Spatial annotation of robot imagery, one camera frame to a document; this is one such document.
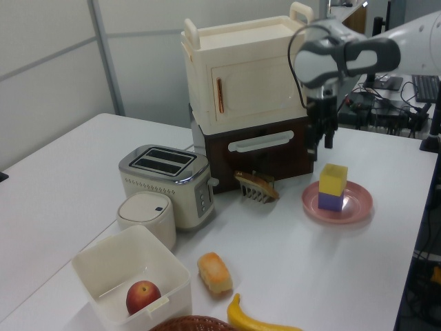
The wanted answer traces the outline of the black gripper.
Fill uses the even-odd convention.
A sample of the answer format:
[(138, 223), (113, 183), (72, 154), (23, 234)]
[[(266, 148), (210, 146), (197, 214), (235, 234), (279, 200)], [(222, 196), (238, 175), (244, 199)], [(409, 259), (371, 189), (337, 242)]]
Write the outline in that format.
[(317, 161), (316, 139), (325, 136), (324, 146), (332, 149), (334, 134), (338, 129), (337, 94), (333, 88), (307, 90), (307, 116), (309, 125), (305, 129), (305, 147), (311, 161)]

